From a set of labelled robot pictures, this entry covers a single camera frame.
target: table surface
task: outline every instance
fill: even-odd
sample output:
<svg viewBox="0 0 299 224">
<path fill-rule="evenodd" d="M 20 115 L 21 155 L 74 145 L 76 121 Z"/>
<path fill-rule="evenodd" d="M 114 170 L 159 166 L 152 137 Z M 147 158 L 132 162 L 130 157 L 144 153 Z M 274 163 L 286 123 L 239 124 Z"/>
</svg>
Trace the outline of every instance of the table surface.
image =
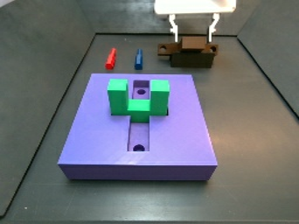
<svg viewBox="0 0 299 224">
<path fill-rule="evenodd" d="M 172 36 L 98 35 L 7 216 L 17 221 L 299 221 L 299 125 L 236 38 L 214 38 L 212 69 L 156 56 Z M 104 68 L 115 47 L 116 67 Z M 136 49 L 144 70 L 135 70 Z M 192 74 L 219 167 L 200 181 L 69 181 L 57 166 L 94 73 Z"/>
</svg>

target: purple base with slot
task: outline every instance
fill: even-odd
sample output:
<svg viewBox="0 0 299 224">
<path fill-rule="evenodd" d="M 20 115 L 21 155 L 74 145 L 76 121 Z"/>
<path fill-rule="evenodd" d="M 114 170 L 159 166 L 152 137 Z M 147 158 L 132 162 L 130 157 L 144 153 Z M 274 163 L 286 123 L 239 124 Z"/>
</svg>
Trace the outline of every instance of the purple base with slot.
<svg viewBox="0 0 299 224">
<path fill-rule="evenodd" d="M 127 149 L 130 116 L 110 114 L 110 79 L 128 79 L 130 96 L 134 81 L 170 81 L 168 116 L 150 118 L 148 151 Z M 192 76 L 92 74 L 59 166 L 68 179 L 208 180 L 218 160 Z"/>
</svg>

